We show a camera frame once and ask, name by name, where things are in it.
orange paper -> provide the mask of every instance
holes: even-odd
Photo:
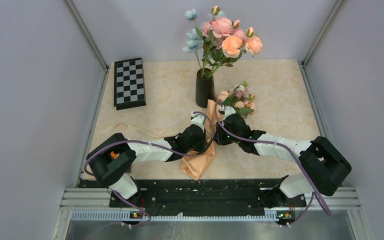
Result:
[[[214,133],[216,131],[216,113],[214,112],[214,105],[216,102],[213,100],[208,100],[208,106],[206,109],[207,116],[211,119],[211,123],[214,126]],[[219,119],[222,119],[222,115],[219,113],[220,106],[217,106],[217,114]],[[208,133],[211,133],[210,123],[208,121],[205,122],[205,129]],[[207,142],[210,140],[211,136],[207,136]],[[184,172],[187,176],[199,180],[205,170],[210,166],[216,157],[216,143],[213,141],[211,146],[207,149],[207,151],[199,156],[185,156],[181,159],[182,163],[180,166],[180,170]]]

gray wall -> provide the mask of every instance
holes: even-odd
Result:
[[[192,8],[198,23],[219,5],[231,20],[254,27],[264,51],[258,58],[303,59],[335,0],[74,0],[107,62],[142,57],[145,61],[196,59],[182,51],[186,32],[194,28],[185,18]]]
[[[0,240],[51,236],[103,74],[61,0],[0,0]]]
[[[384,239],[384,1],[348,1],[309,69],[331,139],[353,166],[348,180]]]

chessboard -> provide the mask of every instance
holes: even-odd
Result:
[[[114,63],[114,106],[117,110],[146,105],[142,58]]]

pink rose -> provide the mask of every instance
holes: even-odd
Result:
[[[224,37],[222,38],[216,38],[214,41],[214,45],[216,49],[220,49],[222,47],[223,41],[225,40]]]
[[[241,53],[242,48],[242,40],[237,36],[228,36],[223,43],[221,44],[221,48],[223,49],[223,53],[228,58],[237,58]]]
[[[253,36],[248,38],[245,43],[245,48],[247,52],[250,52],[253,57],[258,55],[263,50],[263,43],[261,42],[258,36]]]
[[[233,22],[233,28],[234,28],[234,29],[239,28],[239,25],[240,25],[240,24],[241,24],[241,21],[239,21],[239,19],[235,20],[235,21]]]
[[[226,17],[218,17],[212,22],[212,33],[216,39],[220,39],[223,36],[228,37],[233,31],[232,21]]]
[[[237,101],[235,104],[234,104],[235,107],[237,107],[238,109],[241,109],[243,107],[245,107],[245,104],[241,101]]]
[[[253,103],[253,102],[249,102],[248,105],[247,105],[247,107],[250,108],[250,109],[252,109],[252,110],[254,110],[254,112],[256,111],[256,105],[255,105],[255,103]]]
[[[247,35],[245,34],[245,32],[242,28],[235,29],[233,31],[232,35],[240,38],[243,43],[245,43],[245,40],[247,40]]]
[[[242,90],[237,90],[237,91],[234,93],[234,96],[237,97],[238,99],[241,99],[241,98],[244,96],[244,91],[242,91]]]
[[[229,97],[228,91],[221,91],[220,95],[217,96],[217,100],[224,102],[228,97]]]
[[[208,37],[208,31],[212,30],[213,26],[211,25],[210,21],[204,22],[202,25],[202,35]]]

flower vase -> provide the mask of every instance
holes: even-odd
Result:
[[[209,76],[210,72],[210,69],[205,68],[204,75],[202,75],[201,69],[196,73],[195,102],[201,108],[207,107],[208,99],[216,99],[214,93],[214,79],[213,76]]]

